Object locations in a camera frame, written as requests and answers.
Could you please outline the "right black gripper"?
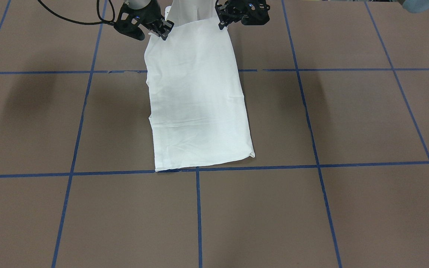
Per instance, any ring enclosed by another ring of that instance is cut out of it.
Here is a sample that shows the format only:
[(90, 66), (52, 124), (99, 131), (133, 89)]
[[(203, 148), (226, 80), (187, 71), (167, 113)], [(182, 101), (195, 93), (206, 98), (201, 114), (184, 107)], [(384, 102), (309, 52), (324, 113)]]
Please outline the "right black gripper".
[(134, 17), (141, 25), (150, 29), (165, 41), (174, 27), (174, 22), (162, 18), (161, 8), (156, 0), (133, 0)]

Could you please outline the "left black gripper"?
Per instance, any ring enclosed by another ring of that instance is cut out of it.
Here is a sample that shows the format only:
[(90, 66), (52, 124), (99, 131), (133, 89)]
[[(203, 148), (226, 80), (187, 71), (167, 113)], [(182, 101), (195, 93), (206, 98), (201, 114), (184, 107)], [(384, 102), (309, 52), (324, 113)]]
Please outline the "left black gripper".
[(244, 0), (225, 0), (220, 4), (215, 4), (214, 8), (219, 18), (219, 29), (224, 29), (229, 24), (236, 22), (238, 18), (241, 19), (244, 6)]

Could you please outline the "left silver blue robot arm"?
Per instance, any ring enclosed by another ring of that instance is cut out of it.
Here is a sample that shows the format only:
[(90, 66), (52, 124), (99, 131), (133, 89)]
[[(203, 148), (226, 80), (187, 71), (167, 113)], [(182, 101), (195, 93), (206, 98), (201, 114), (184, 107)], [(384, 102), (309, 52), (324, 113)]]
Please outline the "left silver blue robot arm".
[[(403, 9), (410, 13), (429, 10), (429, 0), (397, 0)], [(214, 6), (219, 18), (219, 28), (224, 29), (231, 23), (241, 22), (245, 26), (260, 26), (269, 22), (270, 5), (265, 0), (227, 0)]]

